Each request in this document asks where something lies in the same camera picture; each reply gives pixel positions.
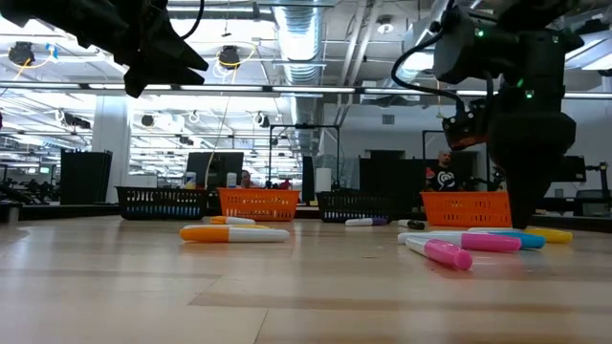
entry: orange marker cap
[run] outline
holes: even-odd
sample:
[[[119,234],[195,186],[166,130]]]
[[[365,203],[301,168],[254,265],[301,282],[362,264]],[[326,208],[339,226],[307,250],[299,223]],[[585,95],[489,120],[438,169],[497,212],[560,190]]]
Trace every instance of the orange marker cap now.
[[[200,243],[228,243],[230,241],[230,227],[191,227],[183,228],[179,233],[185,241]]]

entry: black t-shirt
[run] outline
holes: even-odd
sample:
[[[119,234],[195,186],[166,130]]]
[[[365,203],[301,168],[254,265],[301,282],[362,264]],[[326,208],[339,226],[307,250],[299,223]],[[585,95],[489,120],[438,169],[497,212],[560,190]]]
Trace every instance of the black t-shirt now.
[[[459,190],[459,182],[457,182],[455,174],[447,167],[442,167],[440,165],[428,167],[426,177],[429,181],[429,188],[433,191]]]

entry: plastic basket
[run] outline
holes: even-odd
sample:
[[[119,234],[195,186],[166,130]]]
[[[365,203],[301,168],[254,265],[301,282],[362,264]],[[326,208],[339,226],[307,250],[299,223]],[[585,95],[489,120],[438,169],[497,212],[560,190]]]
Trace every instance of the plastic basket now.
[[[218,188],[224,216],[256,221],[290,222],[297,210],[298,190]]]
[[[346,220],[381,218],[388,222],[398,209],[396,199],[355,192],[317,193],[318,213],[325,223],[344,223]]]
[[[421,196],[430,225],[513,225],[507,192],[423,192]]]
[[[207,209],[205,190],[117,186],[125,220],[201,220]]]

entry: pink marker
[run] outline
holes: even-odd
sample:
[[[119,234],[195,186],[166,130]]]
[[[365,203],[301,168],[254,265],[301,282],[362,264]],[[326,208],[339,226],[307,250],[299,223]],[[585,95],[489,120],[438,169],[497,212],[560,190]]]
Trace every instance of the pink marker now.
[[[415,252],[446,266],[456,269],[470,269],[471,255],[464,249],[438,239],[417,236],[408,237],[405,245]]]
[[[519,238],[493,235],[488,233],[467,232],[429,232],[429,233],[402,233],[406,237],[419,237],[426,239],[438,239],[449,242],[463,249],[483,250],[490,252],[504,252],[520,250]]]

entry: ceiling pipe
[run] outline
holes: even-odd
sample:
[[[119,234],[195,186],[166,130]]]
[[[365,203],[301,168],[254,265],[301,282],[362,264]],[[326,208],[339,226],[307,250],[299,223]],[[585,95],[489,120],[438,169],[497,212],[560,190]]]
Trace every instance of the ceiling pipe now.
[[[355,13],[355,27],[349,38],[348,48],[346,50],[346,56],[344,57],[344,63],[342,64],[342,72],[340,73],[340,79],[338,80],[338,86],[343,86],[348,76],[348,70],[351,67],[351,61],[353,60],[353,54],[357,47],[357,40],[360,37],[361,23],[365,16],[365,8],[367,7],[367,0],[360,0],[357,4],[357,12]]]
[[[361,63],[363,62],[363,57],[365,56],[365,51],[367,50],[368,42],[370,41],[370,37],[372,36],[372,32],[374,31],[374,26],[376,25],[376,20],[379,17],[379,13],[381,12],[381,7],[383,6],[383,0],[374,1],[374,5],[372,6],[372,10],[370,11],[369,21],[367,23],[367,27],[365,28],[365,34],[363,35],[363,40],[360,44],[360,49],[357,52],[357,57],[355,58],[355,65],[353,66],[353,71],[351,71],[351,76],[348,79],[349,86],[354,85],[357,80],[357,75],[361,69]]]
[[[322,50],[323,12],[315,7],[278,7],[273,9],[278,24],[278,45],[284,60],[309,62],[319,60]],[[321,67],[317,65],[283,65],[285,78],[290,85],[319,85]],[[320,99],[311,97],[292,97],[291,111],[294,123],[314,122]],[[314,154],[318,144],[310,133],[297,133],[297,143],[304,155]]]

